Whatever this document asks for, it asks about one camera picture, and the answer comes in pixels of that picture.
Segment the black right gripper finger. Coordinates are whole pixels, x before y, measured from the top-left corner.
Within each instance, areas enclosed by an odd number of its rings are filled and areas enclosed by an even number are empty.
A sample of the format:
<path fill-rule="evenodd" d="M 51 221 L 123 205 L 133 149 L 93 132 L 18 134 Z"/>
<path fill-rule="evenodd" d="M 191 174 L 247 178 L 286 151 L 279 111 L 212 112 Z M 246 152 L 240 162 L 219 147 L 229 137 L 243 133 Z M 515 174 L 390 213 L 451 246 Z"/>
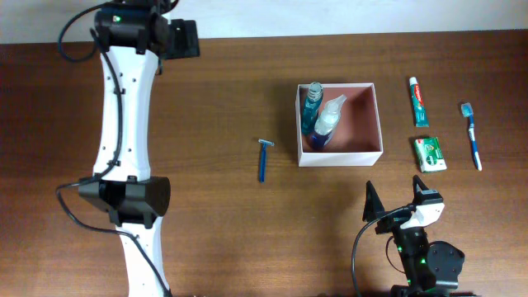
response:
<path fill-rule="evenodd" d="M 364 222 L 372 222 L 376 219 L 380 219 L 386 213 L 386 211 L 375 190 L 373 183 L 371 181 L 368 181 L 365 187 L 366 197 L 362 220 Z"/>
<path fill-rule="evenodd" d="M 422 181 L 422 179 L 418 175 L 414 175 L 412 177 L 412 188 L 413 188 L 414 194 L 429 190 L 429 188 L 425 185 L 425 183 Z"/>

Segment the green soap bar packet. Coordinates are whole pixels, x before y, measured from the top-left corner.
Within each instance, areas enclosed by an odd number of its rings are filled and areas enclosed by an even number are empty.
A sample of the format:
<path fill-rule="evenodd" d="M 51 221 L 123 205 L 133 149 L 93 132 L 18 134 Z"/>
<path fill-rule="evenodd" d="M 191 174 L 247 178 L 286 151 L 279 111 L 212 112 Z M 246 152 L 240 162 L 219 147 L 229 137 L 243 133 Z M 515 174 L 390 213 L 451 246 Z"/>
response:
<path fill-rule="evenodd" d="M 414 148 L 421 172 L 440 172 L 447 169 L 437 137 L 415 139 Z"/>

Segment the green white toothpaste tube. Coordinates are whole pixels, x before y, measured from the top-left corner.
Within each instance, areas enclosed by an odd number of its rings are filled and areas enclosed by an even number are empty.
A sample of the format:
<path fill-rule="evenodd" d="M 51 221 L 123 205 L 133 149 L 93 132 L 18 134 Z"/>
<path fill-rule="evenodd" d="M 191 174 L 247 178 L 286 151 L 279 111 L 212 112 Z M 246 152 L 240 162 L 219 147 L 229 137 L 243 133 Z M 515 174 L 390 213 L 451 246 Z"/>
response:
<path fill-rule="evenodd" d="M 418 81 L 415 77 L 409 78 L 409 86 L 415 115 L 415 126 L 428 127 L 429 120 L 427 118 L 426 109 L 423 103 L 422 93 Z"/>

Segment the blue white toothbrush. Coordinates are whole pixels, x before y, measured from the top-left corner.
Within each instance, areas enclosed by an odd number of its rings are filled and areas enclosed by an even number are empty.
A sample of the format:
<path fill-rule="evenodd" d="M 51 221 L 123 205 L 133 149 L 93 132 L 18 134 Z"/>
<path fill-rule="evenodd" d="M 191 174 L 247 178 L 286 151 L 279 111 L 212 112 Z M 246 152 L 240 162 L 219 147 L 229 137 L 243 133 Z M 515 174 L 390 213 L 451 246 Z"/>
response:
<path fill-rule="evenodd" d="M 473 158 L 474 158 L 475 167 L 479 171 L 482 171 L 483 170 L 483 166 L 482 166 L 482 162 L 481 162 L 480 157 L 479 157 L 478 145 L 477 145 L 477 141 L 476 141 L 475 133 L 474 133 L 474 111 L 473 111 L 473 108 L 472 108 L 471 104 L 468 103 L 468 102 L 462 103 L 460 108 L 461 108 L 461 113 L 462 113 L 463 117 L 467 118 L 468 121 L 469 121 L 468 133 L 469 133 L 469 140 L 470 140 L 471 148 L 472 148 L 472 152 L 473 152 Z"/>

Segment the clear spray bottle blue liquid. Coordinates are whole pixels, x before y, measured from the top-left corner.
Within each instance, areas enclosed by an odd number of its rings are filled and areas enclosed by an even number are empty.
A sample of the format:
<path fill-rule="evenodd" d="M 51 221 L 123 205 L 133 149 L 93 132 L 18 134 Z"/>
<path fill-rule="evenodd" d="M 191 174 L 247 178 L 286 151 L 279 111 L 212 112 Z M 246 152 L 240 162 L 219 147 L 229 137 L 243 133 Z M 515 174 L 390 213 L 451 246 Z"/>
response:
<path fill-rule="evenodd" d="M 322 150 L 330 142 L 341 118 L 341 109 L 346 100 L 347 96 L 342 94 L 325 104 L 315 122 L 313 133 L 309 136 L 312 149 Z"/>

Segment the teal mouthwash bottle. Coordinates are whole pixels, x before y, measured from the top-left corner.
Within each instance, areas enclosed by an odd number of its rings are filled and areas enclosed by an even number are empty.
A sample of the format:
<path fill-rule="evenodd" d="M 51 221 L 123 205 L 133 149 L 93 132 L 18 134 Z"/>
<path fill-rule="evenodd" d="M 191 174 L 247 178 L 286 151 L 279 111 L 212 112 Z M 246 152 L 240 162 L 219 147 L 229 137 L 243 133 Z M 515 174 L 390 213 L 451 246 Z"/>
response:
<path fill-rule="evenodd" d="M 301 116 L 302 134 L 308 135 L 314 130 L 315 121 L 318 118 L 318 109 L 322 101 L 323 85 L 320 82 L 312 82 L 308 88 L 304 101 L 303 114 Z"/>

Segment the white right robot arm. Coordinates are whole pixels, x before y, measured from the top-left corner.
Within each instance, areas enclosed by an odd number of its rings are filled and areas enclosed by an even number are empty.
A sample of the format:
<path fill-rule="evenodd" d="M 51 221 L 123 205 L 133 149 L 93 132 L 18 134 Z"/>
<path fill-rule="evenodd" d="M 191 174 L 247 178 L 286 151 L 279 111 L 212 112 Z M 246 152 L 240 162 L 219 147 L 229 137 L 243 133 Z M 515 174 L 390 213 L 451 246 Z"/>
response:
<path fill-rule="evenodd" d="M 440 218 L 444 200 L 418 176 L 412 188 L 410 204 L 387 211 L 368 181 L 362 220 L 375 224 L 377 234 L 390 233 L 398 250 L 407 284 L 393 285 L 392 296 L 448 296 L 458 288 L 464 253 L 445 241 L 428 240 L 425 227 Z"/>

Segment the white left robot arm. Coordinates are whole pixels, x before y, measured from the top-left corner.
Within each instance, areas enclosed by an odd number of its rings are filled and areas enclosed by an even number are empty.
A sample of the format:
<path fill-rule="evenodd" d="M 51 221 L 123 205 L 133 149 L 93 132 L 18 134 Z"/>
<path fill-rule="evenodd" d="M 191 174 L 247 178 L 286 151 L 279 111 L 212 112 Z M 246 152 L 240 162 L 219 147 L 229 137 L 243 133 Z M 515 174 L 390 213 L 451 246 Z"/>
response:
<path fill-rule="evenodd" d="M 169 296 L 161 226 L 171 184 L 152 175 L 149 107 L 153 80 L 169 59 L 200 54 L 196 23 L 172 19 L 174 1 L 111 1 L 91 31 L 101 52 L 104 102 L 101 141 L 92 176 L 79 195 L 106 213 L 120 237 L 131 296 Z"/>

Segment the white cardboard box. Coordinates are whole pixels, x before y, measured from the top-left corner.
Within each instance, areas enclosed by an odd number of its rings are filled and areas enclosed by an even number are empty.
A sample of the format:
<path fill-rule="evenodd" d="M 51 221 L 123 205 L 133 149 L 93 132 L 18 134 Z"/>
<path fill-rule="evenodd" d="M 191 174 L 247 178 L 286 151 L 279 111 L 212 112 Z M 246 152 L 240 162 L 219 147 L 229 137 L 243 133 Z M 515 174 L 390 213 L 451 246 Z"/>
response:
<path fill-rule="evenodd" d="M 335 134 L 322 150 L 314 150 L 302 134 L 301 116 L 307 84 L 297 87 L 295 98 L 298 164 L 301 167 L 372 166 L 384 152 L 375 85 L 365 83 L 324 83 L 323 102 L 346 96 Z"/>

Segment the blue disposable razor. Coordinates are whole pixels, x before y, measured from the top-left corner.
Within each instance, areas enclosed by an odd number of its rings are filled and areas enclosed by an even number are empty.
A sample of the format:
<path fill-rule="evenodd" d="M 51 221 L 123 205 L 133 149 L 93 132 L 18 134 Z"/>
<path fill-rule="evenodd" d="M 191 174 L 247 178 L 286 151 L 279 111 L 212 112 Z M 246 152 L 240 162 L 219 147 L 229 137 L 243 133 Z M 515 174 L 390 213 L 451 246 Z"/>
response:
<path fill-rule="evenodd" d="M 259 182 L 264 183 L 266 179 L 267 148 L 273 147 L 275 144 L 265 139 L 259 139 L 258 143 L 262 146 L 259 165 Z"/>

